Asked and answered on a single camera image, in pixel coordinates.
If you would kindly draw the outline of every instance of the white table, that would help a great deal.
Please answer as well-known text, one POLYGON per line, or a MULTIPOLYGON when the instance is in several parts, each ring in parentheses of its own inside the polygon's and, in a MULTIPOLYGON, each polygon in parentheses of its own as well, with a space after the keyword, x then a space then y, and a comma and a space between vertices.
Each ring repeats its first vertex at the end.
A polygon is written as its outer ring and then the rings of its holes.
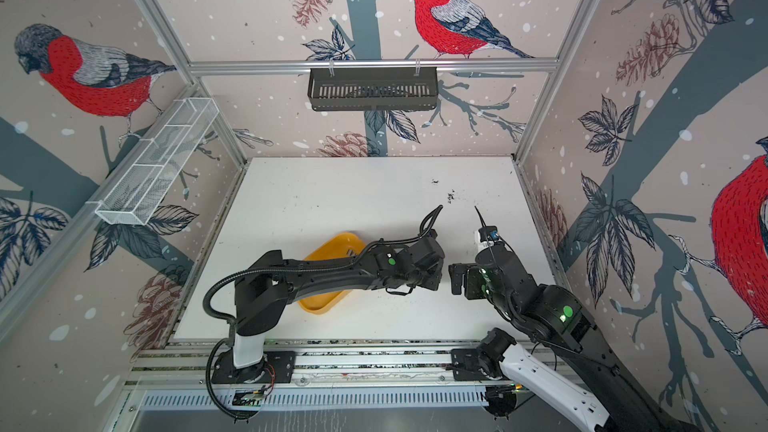
MULTIPOLYGON (((448 276, 449 264, 474 262, 474 233, 480 226, 476 205, 528 272, 538 282, 554 283, 512 160, 407 157, 254 159, 174 339, 225 337, 226 323, 203 312, 203 296, 213 283, 248 268, 264 252, 282 249, 284 258, 302 259, 339 232, 354 232, 364 242, 412 237, 439 204, 445 208, 434 228, 446 253, 439 290, 417 288, 407 297, 355 290, 322 315, 289 304, 267 337, 479 340, 500 327, 526 338, 486 301, 451 295, 448 276)), ((234 314, 234 286, 219 291, 212 305, 234 314)))

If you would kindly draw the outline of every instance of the black wire basket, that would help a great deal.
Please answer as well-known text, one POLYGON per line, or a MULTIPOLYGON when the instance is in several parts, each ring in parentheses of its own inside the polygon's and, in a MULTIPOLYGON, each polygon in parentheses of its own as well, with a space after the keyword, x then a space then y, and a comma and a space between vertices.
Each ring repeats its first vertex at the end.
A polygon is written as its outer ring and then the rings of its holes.
POLYGON ((433 110, 437 107, 437 68, 367 67, 312 69, 308 91, 312 109, 433 110))

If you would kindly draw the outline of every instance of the wall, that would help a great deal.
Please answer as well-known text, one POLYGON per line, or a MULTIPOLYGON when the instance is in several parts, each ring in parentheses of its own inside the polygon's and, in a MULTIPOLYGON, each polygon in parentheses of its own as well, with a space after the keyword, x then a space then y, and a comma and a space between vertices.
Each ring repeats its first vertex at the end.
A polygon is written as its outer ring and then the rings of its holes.
MULTIPOLYGON (((0 0, 0 280, 2 298, 55 240, 170 104, 183 83, 132 0, 0 0), (95 54, 78 76, 62 73, 73 54, 50 57, 52 72, 24 73, 14 40, 49 24, 95 54), (121 53, 125 50, 134 57, 121 53), (114 74, 111 63, 118 67, 114 74), (128 64, 128 74, 120 67, 128 64), (141 67, 167 70, 156 82, 141 67), (100 87, 94 78, 112 80, 100 87), (116 104, 127 108, 114 110, 116 104), (103 116, 112 111, 116 116, 103 116)), ((39 60, 50 48, 34 56, 39 60)), ((30 49, 22 54, 34 54, 30 49)), ((101 224, 0 347, 0 430, 102 427, 143 348, 161 344, 180 291, 200 253, 235 167, 215 133, 206 135, 149 226, 101 224)))
MULTIPOLYGON (((509 39, 508 50, 463 51, 483 58, 514 57, 513 48, 536 57, 556 56, 579 0, 470 1, 476 6, 465 7, 485 14, 509 39)), ((416 22, 428 13, 416 14, 416 0, 158 2, 194 61, 431 59, 438 51, 456 52, 450 47, 464 41, 436 39, 435 34, 447 34, 437 23, 419 32, 416 22)), ((434 112, 325 115, 305 106, 306 76, 209 77, 205 82, 219 102, 232 104, 224 107, 234 128, 258 131, 256 136, 272 142, 246 148, 252 156, 260 150, 276 156, 321 155, 317 149, 341 150, 337 155, 434 156, 513 153, 544 78, 543 73, 446 73, 440 77, 440 107, 434 112), (310 147, 293 145, 304 140, 310 147)))
POLYGON ((602 0, 524 162, 574 292, 702 430, 768 421, 767 10, 602 0))

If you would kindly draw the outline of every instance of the orange plastic tray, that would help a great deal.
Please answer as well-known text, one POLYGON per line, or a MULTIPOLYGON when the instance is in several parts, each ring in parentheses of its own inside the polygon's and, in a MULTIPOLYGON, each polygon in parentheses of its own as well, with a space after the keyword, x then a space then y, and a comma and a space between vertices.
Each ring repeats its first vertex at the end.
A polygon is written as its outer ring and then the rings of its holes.
MULTIPOLYGON (((360 240, 357 235, 350 232, 341 233, 320 248, 307 255, 304 260, 327 260, 329 258, 351 257, 360 254, 366 244, 360 240)), ((299 305, 311 314, 324 314, 331 307, 336 305, 350 291, 329 292, 328 294, 318 294, 312 297, 303 298, 299 305)))

